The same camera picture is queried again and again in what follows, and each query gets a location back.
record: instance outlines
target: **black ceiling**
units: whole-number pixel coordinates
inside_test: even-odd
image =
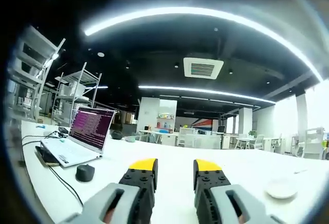
[[[240,102],[260,107],[263,102],[177,91],[140,90],[138,85],[159,85],[219,90],[259,97],[284,86],[309,69],[288,49],[251,28],[199,15],[163,15],[133,20],[86,36],[88,26],[107,17],[142,8],[191,6],[221,9],[244,15],[241,4],[254,0],[49,0],[32,23],[55,44],[66,42],[54,61],[48,81],[81,69],[103,73],[98,102],[134,110],[141,97],[175,95]],[[105,57],[97,56],[98,52]],[[220,59],[223,68],[216,80],[186,78],[184,57]],[[310,77],[299,85],[316,82]],[[287,89],[269,98],[277,101],[293,94]],[[200,117],[217,117],[237,105],[178,99],[177,114],[198,111]]]

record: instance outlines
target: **white laptop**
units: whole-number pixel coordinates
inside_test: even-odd
[[[80,107],[67,138],[47,138],[42,144],[63,167],[102,157],[114,110]]]

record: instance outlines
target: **small white dish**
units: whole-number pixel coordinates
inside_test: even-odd
[[[265,191],[273,198],[286,199],[296,195],[297,187],[289,178],[278,178],[270,181]]]

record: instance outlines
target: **laptop keyboard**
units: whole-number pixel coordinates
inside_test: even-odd
[[[46,147],[64,163],[94,159],[98,154],[68,139],[45,139]]]

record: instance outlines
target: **computer monitor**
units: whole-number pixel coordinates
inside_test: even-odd
[[[73,121],[69,138],[90,150],[103,153],[114,110],[80,107]]]
[[[219,125],[217,129],[218,133],[224,133],[225,132],[225,126],[224,125]]]

